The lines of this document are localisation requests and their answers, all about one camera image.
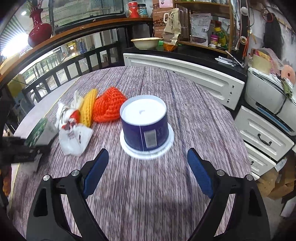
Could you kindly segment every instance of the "red vase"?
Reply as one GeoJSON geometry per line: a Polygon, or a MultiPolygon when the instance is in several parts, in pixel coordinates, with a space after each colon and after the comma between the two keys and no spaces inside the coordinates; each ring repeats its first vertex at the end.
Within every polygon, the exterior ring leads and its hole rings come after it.
{"type": "Polygon", "coordinates": [[[36,9],[30,15],[30,18],[33,20],[33,29],[29,33],[28,44],[32,48],[49,39],[52,35],[51,25],[49,23],[43,23],[41,20],[42,11],[42,8],[36,9]]]}

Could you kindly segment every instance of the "round wooden table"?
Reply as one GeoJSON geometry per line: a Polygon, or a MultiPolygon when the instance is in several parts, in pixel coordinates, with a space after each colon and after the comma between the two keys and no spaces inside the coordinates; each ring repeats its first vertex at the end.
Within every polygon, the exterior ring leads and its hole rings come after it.
{"type": "MultiPolygon", "coordinates": [[[[37,187],[45,174],[66,176],[93,160],[102,148],[109,152],[109,164],[87,203],[110,241],[187,240],[209,203],[187,164],[186,155],[194,147],[216,169],[244,177],[251,172],[243,140],[230,113],[196,83],[166,70],[148,67],[116,67],[82,76],[61,97],[70,104],[75,90],[86,95],[92,88],[102,94],[117,87],[127,98],[148,94],[160,97],[168,108],[168,122],[175,133],[172,148],[153,160],[138,160],[121,148],[120,120],[93,123],[94,134],[80,157],[64,156],[55,139],[49,158],[39,170],[26,175],[20,166],[12,198],[15,227],[26,234],[28,215],[37,187]]],[[[55,123],[57,104],[47,114],[55,123]]],[[[217,234],[224,232],[234,197],[230,196],[217,234]]],[[[72,232],[79,234],[68,204],[65,213],[72,232]]]]}

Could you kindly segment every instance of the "blue gripper pad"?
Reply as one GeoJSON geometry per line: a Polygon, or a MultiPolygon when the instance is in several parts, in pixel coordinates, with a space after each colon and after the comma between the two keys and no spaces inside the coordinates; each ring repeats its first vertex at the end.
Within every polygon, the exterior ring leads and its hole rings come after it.
{"type": "Polygon", "coordinates": [[[209,198],[212,198],[214,193],[212,179],[209,177],[200,160],[191,149],[189,149],[187,152],[187,162],[203,194],[207,195],[209,198]]]}
{"type": "Polygon", "coordinates": [[[88,175],[84,179],[83,185],[83,197],[87,198],[94,193],[107,165],[109,162],[109,154],[107,150],[104,150],[101,155],[95,159],[95,164],[89,171],[88,175]]]}

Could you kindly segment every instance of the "orange knitted item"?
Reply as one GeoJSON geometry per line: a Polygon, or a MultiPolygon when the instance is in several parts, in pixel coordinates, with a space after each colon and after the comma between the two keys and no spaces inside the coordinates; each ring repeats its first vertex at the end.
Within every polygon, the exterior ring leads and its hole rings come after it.
{"type": "Polygon", "coordinates": [[[115,87],[108,88],[94,103],[95,122],[114,121],[120,117],[120,107],[127,98],[115,87]]]}

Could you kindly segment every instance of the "red canister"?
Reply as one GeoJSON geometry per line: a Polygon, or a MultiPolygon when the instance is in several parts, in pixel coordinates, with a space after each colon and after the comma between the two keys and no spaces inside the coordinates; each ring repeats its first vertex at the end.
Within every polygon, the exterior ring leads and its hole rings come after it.
{"type": "Polygon", "coordinates": [[[139,18],[139,7],[138,7],[138,2],[129,2],[128,3],[128,9],[130,13],[130,18],[139,18]]]}

